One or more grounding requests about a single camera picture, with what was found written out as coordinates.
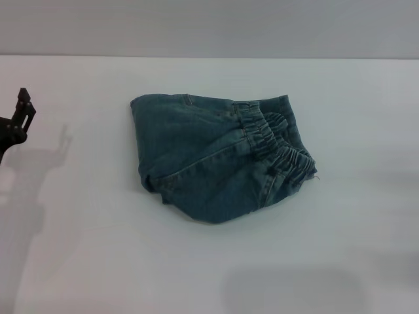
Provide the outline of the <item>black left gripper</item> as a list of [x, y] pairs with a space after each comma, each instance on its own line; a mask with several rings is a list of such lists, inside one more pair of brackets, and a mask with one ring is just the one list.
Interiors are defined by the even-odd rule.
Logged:
[[0, 161], [10, 147], [26, 141], [27, 132], [35, 114], [36, 110], [29, 92], [26, 88], [20, 88], [12, 118], [1, 117]]

